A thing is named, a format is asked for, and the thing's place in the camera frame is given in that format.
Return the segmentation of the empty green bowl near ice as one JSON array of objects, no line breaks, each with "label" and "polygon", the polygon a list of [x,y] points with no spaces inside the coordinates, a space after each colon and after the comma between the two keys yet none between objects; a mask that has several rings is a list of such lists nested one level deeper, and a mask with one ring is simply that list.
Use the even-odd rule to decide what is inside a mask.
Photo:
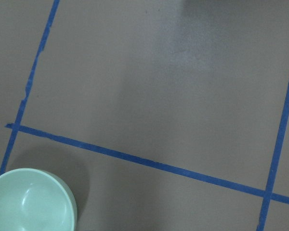
[{"label": "empty green bowl near ice", "polygon": [[43,170],[0,175],[0,231],[74,231],[77,205],[68,185]]}]

